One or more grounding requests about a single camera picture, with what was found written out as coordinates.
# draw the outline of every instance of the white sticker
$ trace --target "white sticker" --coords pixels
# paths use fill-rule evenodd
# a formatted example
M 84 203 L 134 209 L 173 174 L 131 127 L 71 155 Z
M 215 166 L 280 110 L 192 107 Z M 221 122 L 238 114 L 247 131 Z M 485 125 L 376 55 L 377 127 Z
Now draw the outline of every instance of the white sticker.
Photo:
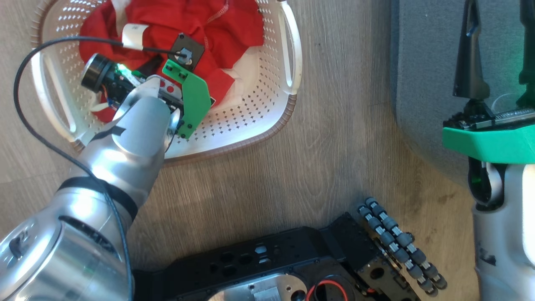
M 143 24 L 128 23 L 123 28 L 123 45 L 126 48 L 142 50 L 143 32 L 149 27 Z

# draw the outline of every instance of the gray cushion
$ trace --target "gray cushion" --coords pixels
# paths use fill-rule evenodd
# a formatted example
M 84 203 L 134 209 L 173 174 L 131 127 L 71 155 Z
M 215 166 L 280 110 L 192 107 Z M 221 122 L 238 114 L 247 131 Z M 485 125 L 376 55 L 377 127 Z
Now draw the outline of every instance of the gray cushion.
M 464 185 L 466 158 L 441 141 L 442 121 L 467 102 L 452 96 L 464 1 L 400 0 L 392 6 L 391 86 L 398 126 L 414 152 Z M 487 102 L 495 111 L 511 109 L 525 91 L 518 84 L 524 54 L 519 1 L 480 0 L 479 12 L 483 77 L 491 87 Z

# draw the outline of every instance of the green bracket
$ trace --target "green bracket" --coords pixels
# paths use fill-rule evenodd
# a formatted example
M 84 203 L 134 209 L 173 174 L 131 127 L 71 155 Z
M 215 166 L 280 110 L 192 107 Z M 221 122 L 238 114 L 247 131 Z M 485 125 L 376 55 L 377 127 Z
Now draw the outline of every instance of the green bracket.
M 182 84 L 184 116 L 177 134 L 184 139 L 189 139 L 212 106 L 208 85 L 202 78 L 170 59 L 165 63 L 162 72 Z
M 445 127 L 444 147 L 491 163 L 535 163 L 535 125 L 514 130 L 471 132 Z

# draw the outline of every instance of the brown basket rim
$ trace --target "brown basket rim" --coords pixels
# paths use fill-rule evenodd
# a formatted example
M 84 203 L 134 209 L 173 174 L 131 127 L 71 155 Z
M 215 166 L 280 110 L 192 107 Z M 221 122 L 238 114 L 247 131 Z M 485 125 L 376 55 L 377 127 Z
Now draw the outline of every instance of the brown basket rim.
M 58 2 L 58 0 L 41 0 L 39 5 L 35 9 L 34 17 L 32 19 L 32 27 L 31 27 L 31 34 L 30 34 L 33 48 L 43 43 L 42 24 L 45 18 L 47 17 L 48 11 L 54 4 L 56 4 L 56 2 Z M 292 113 L 294 112 L 296 103 L 297 103 L 297 94 L 289 95 L 288 102 L 286 103 L 286 108 L 284 109 L 284 112 L 282 113 L 279 120 L 271 128 L 269 128 L 267 131 L 263 132 L 262 134 L 256 135 L 244 141 L 236 142 L 236 143 L 224 146 L 224 147 L 206 150 L 204 152 L 200 152 L 196 154 L 169 158 L 169 159 L 166 159 L 165 162 L 173 163 L 173 165 L 193 163 L 197 161 L 210 159 L 210 158 L 220 156 L 223 154 L 228 154 L 230 152 L 238 151 L 240 149 L 244 149 L 246 147 L 260 143 L 262 141 L 266 141 L 270 139 L 271 137 L 273 137 L 278 132 L 280 132 L 280 130 L 282 130 L 282 128 L 288 123 L 290 117 L 292 116 Z M 72 142 L 71 145 L 76 150 L 81 150 L 83 148 L 83 145 L 80 140 Z

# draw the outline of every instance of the laundry basket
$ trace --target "laundry basket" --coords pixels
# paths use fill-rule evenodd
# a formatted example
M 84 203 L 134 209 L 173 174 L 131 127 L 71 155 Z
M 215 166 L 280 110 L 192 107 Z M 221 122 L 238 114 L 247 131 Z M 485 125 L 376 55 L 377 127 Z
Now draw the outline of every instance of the laundry basket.
M 264 20 L 264 45 L 251 47 L 234 70 L 243 94 L 212 108 L 190 139 L 174 139 L 166 159 L 190 162 L 268 139 L 288 122 L 301 82 L 301 41 L 286 1 L 256 0 Z M 35 11 L 32 46 L 78 35 L 83 21 L 103 0 L 42 0 Z M 78 42 L 49 47 L 32 59 L 41 106 L 54 128 L 76 149 L 101 130 L 90 111 L 97 94 L 80 85 L 84 67 Z

